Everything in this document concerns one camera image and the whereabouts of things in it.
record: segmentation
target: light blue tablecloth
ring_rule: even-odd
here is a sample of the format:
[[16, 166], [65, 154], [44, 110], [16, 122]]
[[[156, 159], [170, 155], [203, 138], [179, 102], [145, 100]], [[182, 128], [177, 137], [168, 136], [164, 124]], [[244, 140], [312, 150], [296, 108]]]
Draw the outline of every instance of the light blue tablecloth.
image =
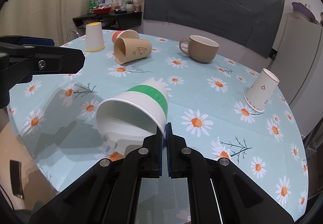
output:
[[[75, 75], [34, 76], [11, 91], [9, 113], [35, 163], [61, 191], [103, 157], [120, 158], [103, 143], [94, 113], [104, 99], [147, 79], [168, 90], [168, 122], [189, 147], [205, 157], [228, 157], [282, 205], [296, 220], [307, 203], [307, 162], [301, 136], [277, 88], [263, 114], [252, 111], [243, 93], [258, 73], [217, 55], [197, 63], [182, 54], [178, 42], [148, 39], [150, 57], [119, 66], [111, 36], [105, 49], [85, 52], [85, 37], [65, 44], [82, 49], [84, 68]], [[186, 180], [144, 179], [137, 222], [184, 223], [189, 220]]]

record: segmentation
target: paper cup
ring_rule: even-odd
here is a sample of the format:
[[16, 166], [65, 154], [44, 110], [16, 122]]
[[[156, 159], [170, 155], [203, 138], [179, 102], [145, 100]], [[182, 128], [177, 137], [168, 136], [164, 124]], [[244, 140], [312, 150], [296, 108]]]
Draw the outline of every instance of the paper cup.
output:
[[127, 155], [140, 148], [145, 137], [156, 134], [157, 127], [165, 139], [167, 109], [166, 88], [148, 80], [102, 101], [96, 109], [96, 126], [111, 148]]
[[268, 102], [279, 83], [279, 79], [267, 69], [263, 69], [251, 88], [244, 94], [248, 105], [257, 112], [264, 111], [264, 105]]
[[112, 42], [115, 43], [117, 38], [130, 38], [130, 39], [140, 39], [139, 34], [134, 30], [116, 31], [112, 35]]
[[89, 23], [86, 25], [85, 51], [95, 52], [104, 48], [104, 40], [101, 23]]
[[151, 43], [148, 40], [117, 38], [113, 47], [114, 58], [117, 63], [124, 63], [148, 57], [151, 54]]

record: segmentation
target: potted plant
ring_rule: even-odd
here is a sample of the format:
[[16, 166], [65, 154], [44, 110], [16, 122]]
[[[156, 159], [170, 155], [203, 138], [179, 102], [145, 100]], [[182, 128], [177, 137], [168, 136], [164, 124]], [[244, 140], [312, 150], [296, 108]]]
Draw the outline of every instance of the potted plant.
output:
[[127, 10], [127, 12], [133, 12], [134, 11], [133, 10], [133, 0], [127, 2], [126, 10]]

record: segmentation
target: mug handle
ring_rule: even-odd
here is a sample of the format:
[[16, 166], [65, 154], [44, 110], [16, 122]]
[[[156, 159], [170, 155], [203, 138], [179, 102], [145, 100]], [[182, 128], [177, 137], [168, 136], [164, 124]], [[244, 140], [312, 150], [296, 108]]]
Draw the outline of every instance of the mug handle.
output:
[[180, 40], [179, 48], [180, 48], [180, 50], [181, 50], [184, 54], [186, 54], [186, 55], [188, 55], [188, 52], [185, 52], [185, 51], [181, 48], [181, 44], [182, 44], [183, 42], [190, 42], [190, 41], [191, 41], [190, 39], [182, 39], [182, 40]]

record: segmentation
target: white cup with pink hearts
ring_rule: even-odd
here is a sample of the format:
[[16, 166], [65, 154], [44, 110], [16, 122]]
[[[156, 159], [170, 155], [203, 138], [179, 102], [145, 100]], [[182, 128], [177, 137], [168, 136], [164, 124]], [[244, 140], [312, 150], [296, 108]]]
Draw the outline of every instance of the white cup with pink hearts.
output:
[[264, 112], [265, 104], [270, 100], [275, 91], [279, 79], [269, 70], [263, 69], [256, 81], [244, 94], [247, 104], [257, 112]]

